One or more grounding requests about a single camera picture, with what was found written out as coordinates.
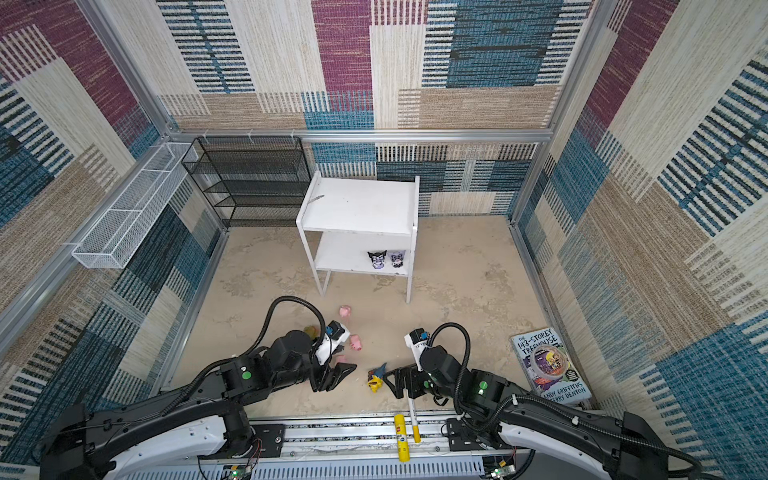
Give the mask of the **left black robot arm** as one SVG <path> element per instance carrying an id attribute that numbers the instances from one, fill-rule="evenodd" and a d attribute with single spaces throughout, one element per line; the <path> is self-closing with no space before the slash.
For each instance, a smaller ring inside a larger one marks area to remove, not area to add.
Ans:
<path id="1" fill-rule="evenodd" d="M 314 314 L 318 336 L 291 330 L 269 346 L 256 340 L 244 353 L 207 365 L 188 384 L 127 406 L 96 412 L 82 403 L 68 407 L 41 440 L 41 478 L 121 479 L 171 460 L 251 453 L 256 434 L 246 406 L 302 383 L 329 392 L 356 368 L 331 363 L 350 337 L 343 324 L 327 323 L 295 296 L 281 296 L 269 309 L 283 302 Z"/>

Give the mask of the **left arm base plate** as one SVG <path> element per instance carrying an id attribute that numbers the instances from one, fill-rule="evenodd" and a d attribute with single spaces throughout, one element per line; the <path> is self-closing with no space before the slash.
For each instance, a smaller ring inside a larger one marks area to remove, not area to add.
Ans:
<path id="1" fill-rule="evenodd" d="M 283 423 L 252 424 L 253 442 L 249 461 L 281 456 L 286 425 Z"/>

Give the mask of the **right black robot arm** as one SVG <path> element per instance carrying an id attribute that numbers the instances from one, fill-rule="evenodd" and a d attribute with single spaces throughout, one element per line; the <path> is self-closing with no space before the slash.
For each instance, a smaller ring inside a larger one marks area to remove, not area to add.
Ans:
<path id="1" fill-rule="evenodd" d="M 430 395 L 453 405 L 460 432 L 482 447 L 545 454 L 601 479 L 703 479 L 699 460 L 663 444 L 641 417 L 589 413 L 535 395 L 488 371 L 469 369 L 471 337 L 456 322 L 407 335 L 414 362 L 385 373 L 402 399 Z"/>

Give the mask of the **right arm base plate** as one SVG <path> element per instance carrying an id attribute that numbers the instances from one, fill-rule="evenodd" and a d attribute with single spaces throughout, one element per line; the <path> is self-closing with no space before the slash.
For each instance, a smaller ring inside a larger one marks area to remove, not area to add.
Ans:
<path id="1" fill-rule="evenodd" d="M 448 439 L 450 451 L 493 450 L 497 447 L 492 438 L 476 434 L 455 417 L 445 421 L 441 432 Z"/>

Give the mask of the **purple-eared black figure toy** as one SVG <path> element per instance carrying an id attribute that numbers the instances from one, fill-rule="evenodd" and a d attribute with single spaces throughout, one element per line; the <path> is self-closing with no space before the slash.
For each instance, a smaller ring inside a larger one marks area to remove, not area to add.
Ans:
<path id="1" fill-rule="evenodd" d="M 392 250 L 388 252 L 390 264 L 393 268 L 399 269 L 404 266 L 405 251 Z"/>

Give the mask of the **black-eared figure toy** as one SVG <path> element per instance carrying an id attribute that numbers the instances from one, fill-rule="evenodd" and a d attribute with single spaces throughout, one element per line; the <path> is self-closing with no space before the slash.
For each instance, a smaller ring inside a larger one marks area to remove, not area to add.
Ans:
<path id="1" fill-rule="evenodd" d="M 387 251 L 381 250 L 381 251 L 368 251 L 367 255 L 369 257 L 369 260 L 371 261 L 372 267 L 375 270 L 381 270 L 386 265 L 386 259 L 387 259 Z"/>

